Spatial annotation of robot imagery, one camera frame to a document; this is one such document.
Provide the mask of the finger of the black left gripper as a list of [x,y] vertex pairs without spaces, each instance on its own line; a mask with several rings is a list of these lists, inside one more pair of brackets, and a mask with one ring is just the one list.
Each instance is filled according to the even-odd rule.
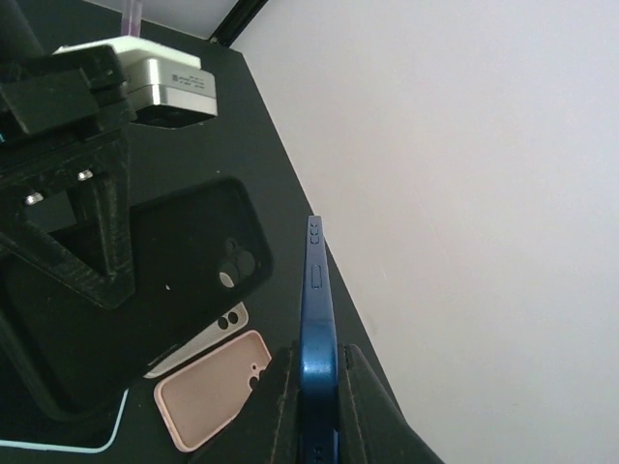
[[[113,309],[135,291],[130,228],[130,150],[104,135],[1,171],[1,255],[12,254],[95,305]],[[65,191],[78,219],[96,218],[102,273],[34,224],[25,209]]]

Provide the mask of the phone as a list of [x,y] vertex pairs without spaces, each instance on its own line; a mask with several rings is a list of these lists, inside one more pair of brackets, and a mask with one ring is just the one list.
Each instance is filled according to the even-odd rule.
[[1,350],[35,402],[100,410],[272,274],[243,183],[220,178],[131,210],[135,292],[107,310],[15,257],[1,264]]
[[159,381],[154,399],[176,449],[197,450],[229,425],[271,359],[251,330]]
[[144,378],[155,379],[163,376],[239,332],[248,324],[249,320],[250,317],[246,306],[243,303],[236,304],[215,323],[209,325],[189,342],[152,367],[144,375]]
[[1,447],[95,454],[117,436],[129,391],[116,404],[79,420],[47,416],[25,388],[1,393]]

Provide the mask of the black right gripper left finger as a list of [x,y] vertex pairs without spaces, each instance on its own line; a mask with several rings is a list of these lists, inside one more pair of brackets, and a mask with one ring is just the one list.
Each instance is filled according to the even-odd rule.
[[298,461],[299,347],[281,348],[260,375],[237,417],[195,451],[191,463]]

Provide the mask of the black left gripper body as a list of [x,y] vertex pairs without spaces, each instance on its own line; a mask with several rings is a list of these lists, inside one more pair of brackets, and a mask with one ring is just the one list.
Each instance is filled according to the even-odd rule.
[[127,192],[133,119],[109,45],[2,64],[1,190],[54,193],[90,170],[111,191]]

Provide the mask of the blue smartphone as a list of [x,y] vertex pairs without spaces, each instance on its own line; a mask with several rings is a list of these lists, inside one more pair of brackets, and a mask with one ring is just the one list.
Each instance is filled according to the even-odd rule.
[[339,461],[339,358],[322,217],[307,223],[300,324],[300,436],[304,463]]

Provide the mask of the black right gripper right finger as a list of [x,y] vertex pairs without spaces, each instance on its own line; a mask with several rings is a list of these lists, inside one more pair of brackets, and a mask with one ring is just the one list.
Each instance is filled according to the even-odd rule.
[[411,428],[361,349],[339,346],[339,461],[439,463]]

